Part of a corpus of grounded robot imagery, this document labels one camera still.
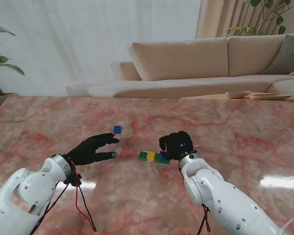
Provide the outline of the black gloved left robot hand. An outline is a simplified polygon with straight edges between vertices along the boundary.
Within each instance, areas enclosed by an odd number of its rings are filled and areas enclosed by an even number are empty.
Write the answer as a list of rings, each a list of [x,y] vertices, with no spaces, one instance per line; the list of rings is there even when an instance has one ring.
[[[75,165],[89,165],[94,162],[106,161],[117,157],[116,152],[96,152],[107,144],[115,144],[120,140],[112,133],[95,135],[82,141],[77,147],[65,154],[67,160]]]

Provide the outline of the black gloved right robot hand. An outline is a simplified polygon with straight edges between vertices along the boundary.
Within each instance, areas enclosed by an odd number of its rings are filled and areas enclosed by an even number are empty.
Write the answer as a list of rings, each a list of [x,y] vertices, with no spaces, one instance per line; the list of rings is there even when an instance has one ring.
[[[159,146],[162,150],[160,155],[167,161],[179,161],[183,156],[194,151],[191,137],[185,131],[179,131],[161,137],[159,139]]]

